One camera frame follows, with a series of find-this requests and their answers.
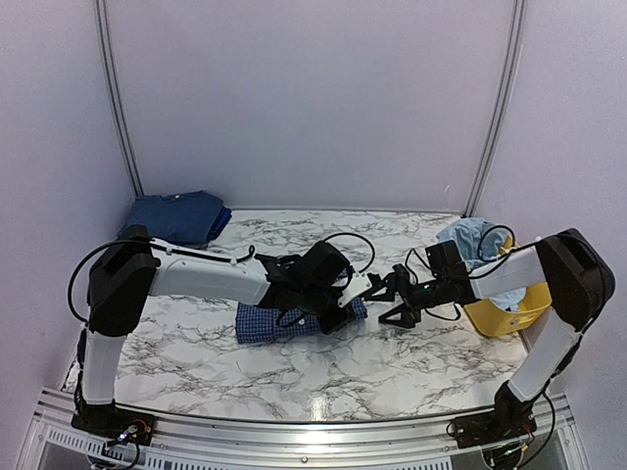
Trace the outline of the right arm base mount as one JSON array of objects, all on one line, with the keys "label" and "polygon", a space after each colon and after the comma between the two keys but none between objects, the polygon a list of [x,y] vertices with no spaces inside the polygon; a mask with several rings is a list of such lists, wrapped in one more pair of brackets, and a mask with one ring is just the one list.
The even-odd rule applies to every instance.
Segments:
[{"label": "right arm base mount", "polygon": [[488,411],[456,417],[449,423],[446,432],[457,442],[458,448],[468,448],[528,436],[536,430],[533,415],[504,424],[494,411]]}]

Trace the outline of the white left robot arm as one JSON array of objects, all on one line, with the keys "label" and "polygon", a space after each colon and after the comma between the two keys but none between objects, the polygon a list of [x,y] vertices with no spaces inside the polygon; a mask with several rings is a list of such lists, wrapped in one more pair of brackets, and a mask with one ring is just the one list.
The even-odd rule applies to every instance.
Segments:
[{"label": "white left robot arm", "polygon": [[93,264],[77,410],[104,436],[123,427],[123,414],[115,405],[121,349],[148,298],[188,296],[297,310],[316,317],[322,332],[329,333],[352,317],[351,301],[371,286],[327,241],[301,256],[273,257],[249,248],[242,257],[227,257],[151,238],[145,227],[135,225],[86,259]]}]

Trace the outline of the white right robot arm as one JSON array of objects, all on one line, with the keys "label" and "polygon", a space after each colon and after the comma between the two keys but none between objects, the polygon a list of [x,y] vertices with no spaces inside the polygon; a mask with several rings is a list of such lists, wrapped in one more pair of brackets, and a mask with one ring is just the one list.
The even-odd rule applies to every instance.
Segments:
[{"label": "white right robot arm", "polygon": [[533,403],[578,351],[584,333],[615,289],[614,275],[576,228],[526,246],[498,245],[491,258],[464,258],[461,243],[446,238],[423,259],[432,279],[418,282],[402,264],[385,277],[373,275],[364,297],[401,301],[380,321],[411,328],[428,309],[462,306],[486,337],[521,331],[542,315],[544,329],[517,371],[499,388],[485,429],[504,439],[518,428]]}]

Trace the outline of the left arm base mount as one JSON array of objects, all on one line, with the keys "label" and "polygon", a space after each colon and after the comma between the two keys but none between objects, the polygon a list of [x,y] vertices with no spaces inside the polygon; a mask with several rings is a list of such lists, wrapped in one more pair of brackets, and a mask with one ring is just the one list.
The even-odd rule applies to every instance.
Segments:
[{"label": "left arm base mount", "polygon": [[107,438],[109,441],[115,441],[123,431],[134,425],[137,431],[131,435],[132,440],[141,446],[148,446],[155,430],[156,416],[118,409],[113,414],[104,417],[82,417],[75,414],[71,425],[74,429]]}]

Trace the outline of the blue plaid button shirt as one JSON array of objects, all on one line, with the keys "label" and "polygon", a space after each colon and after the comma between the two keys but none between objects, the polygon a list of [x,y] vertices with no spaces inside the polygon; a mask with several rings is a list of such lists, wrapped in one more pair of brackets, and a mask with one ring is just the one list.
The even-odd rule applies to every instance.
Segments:
[{"label": "blue plaid button shirt", "polygon": [[257,255],[256,260],[268,270],[270,287],[259,304],[237,305],[238,344],[328,335],[367,318],[359,298],[339,304],[355,272],[348,259],[332,246],[316,246],[303,256]]}]

